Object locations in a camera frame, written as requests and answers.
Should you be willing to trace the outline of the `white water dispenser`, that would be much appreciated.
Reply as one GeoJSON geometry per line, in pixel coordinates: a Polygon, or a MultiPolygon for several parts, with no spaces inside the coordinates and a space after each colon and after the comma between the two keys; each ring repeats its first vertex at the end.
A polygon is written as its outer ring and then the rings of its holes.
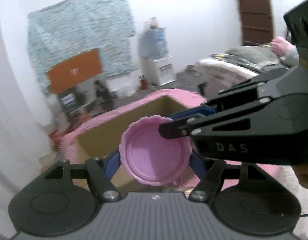
{"type": "Polygon", "coordinates": [[[155,86],[164,86],[176,81],[172,56],[161,58],[142,58],[142,71],[147,82],[155,86]]]}

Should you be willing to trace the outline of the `red thermos flask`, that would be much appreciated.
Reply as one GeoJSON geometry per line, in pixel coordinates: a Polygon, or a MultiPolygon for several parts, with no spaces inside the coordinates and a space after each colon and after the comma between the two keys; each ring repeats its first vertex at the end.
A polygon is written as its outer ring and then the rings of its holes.
{"type": "Polygon", "coordinates": [[[141,75],[139,78],[140,78],[140,83],[141,83],[141,89],[142,90],[147,90],[148,89],[148,84],[147,84],[146,77],[144,75],[141,75]]]}

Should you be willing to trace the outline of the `blue water jug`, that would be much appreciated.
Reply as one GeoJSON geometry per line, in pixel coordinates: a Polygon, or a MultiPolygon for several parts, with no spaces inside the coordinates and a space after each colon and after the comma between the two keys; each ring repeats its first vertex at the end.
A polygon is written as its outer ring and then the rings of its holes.
{"type": "Polygon", "coordinates": [[[141,57],[148,59],[158,59],[169,54],[166,28],[159,25],[156,17],[144,23],[139,37],[139,52],[141,57]]]}

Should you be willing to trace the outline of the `pink checkered bed cover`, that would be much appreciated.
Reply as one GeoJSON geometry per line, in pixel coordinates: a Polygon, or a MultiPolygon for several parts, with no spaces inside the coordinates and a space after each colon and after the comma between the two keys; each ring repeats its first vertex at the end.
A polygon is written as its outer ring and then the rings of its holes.
{"type": "MultiPolygon", "coordinates": [[[[169,116],[194,108],[204,102],[197,92],[183,89],[163,89],[147,97],[98,115],[83,123],[62,139],[60,150],[71,164],[81,164],[92,157],[105,157],[117,150],[121,136],[129,125],[143,116],[169,116]]],[[[122,166],[111,180],[121,193],[128,191],[188,191],[194,188],[198,177],[188,168],[183,176],[171,185],[152,187],[131,177],[122,166]]]]}

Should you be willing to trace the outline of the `floral wall cloth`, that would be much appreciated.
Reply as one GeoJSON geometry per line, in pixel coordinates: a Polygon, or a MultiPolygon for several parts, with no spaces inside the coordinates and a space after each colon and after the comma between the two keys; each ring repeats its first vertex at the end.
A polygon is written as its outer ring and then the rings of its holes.
{"type": "Polygon", "coordinates": [[[46,72],[75,55],[98,49],[103,75],[131,72],[129,39],[136,35],[127,0],[65,0],[28,15],[28,53],[43,93],[46,72]]]}

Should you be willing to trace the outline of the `orange cardboard sheet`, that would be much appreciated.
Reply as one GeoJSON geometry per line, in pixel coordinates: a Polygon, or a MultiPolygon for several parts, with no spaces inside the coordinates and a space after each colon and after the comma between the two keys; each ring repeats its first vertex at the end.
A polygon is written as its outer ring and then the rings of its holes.
{"type": "Polygon", "coordinates": [[[51,92],[60,94],[101,72],[98,49],[92,49],[56,64],[46,74],[51,92]]]}

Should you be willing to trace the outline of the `brown wooden door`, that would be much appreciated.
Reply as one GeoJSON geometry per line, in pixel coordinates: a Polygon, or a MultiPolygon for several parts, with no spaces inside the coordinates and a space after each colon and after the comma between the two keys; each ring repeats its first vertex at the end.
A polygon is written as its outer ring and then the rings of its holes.
{"type": "Polygon", "coordinates": [[[258,46],[270,43],[273,30],[271,0],[238,0],[242,44],[258,46]]]}

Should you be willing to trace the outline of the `pink plastic lid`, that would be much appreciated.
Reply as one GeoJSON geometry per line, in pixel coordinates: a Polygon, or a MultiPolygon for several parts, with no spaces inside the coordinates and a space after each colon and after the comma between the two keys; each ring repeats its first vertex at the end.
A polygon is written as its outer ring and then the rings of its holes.
{"type": "Polygon", "coordinates": [[[159,134],[159,125],[169,121],[171,118],[160,115],[144,116],[131,123],[121,136],[121,164],[142,184],[172,184],[189,167],[190,138],[168,140],[159,134]]]}

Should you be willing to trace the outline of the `grey mattress bedding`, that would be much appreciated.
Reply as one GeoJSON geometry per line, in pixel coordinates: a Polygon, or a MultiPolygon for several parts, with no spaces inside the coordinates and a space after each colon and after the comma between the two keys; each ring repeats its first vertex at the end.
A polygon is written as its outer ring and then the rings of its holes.
{"type": "Polygon", "coordinates": [[[220,90],[226,90],[270,70],[294,67],[297,63],[298,53],[290,42],[238,46],[198,60],[196,69],[204,80],[197,88],[202,96],[213,98],[220,90]]]}

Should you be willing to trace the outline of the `cardboard box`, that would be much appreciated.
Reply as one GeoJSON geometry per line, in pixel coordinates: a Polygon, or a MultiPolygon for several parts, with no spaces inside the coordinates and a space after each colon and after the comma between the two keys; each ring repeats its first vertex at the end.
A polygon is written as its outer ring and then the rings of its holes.
{"type": "Polygon", "coordinates": [[[75,137],[72,162],[82,164],[92,157],[112,152],[119,168],[111,182],[122,191],[148,187],[181,187],[189,173],[190,139],[167,140],[158,127],[173,114],[188,107],[168,95],[142,99],[88,121],[93,127],[75,137]]]}

